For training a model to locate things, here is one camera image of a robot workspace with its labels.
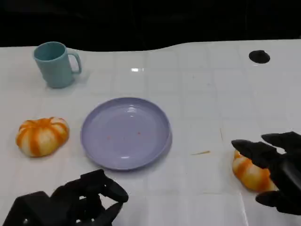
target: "white tablecloth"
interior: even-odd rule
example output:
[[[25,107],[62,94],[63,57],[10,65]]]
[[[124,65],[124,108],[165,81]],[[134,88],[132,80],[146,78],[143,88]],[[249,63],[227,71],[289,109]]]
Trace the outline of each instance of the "white tablecloth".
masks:
[[[141,97],[167,113],[173,146],[166,158],[142,170],[106,170],[130,195],[115,226],[301,225],[301,218],[255,202],[255,194],[232,174],[230,145],[239,138],[259,141],[269,132],[301,132],[301,41],[78,51],[84,72],[65,89],[46,87],[33,49],[0,48],[0,223],[17,196],[38,190],[51,194],[97,169],[80,144],[84,118],[111,98]],[[270,55],[269,63],[249,60],[249,52],[258,49]],[[50,116],[67,120],[69,141],[49,157],[25,157],[15,144],[19,125]],[[106,206],[111,203],[104,199]]]

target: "black hole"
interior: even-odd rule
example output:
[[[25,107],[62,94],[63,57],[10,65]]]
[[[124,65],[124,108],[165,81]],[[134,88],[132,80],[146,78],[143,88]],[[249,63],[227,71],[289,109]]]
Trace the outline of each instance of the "black hole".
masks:
[[[270,56],[264,50],[255,50],[249,54],[250,60],[258,64],[265,64],[270,60]]]

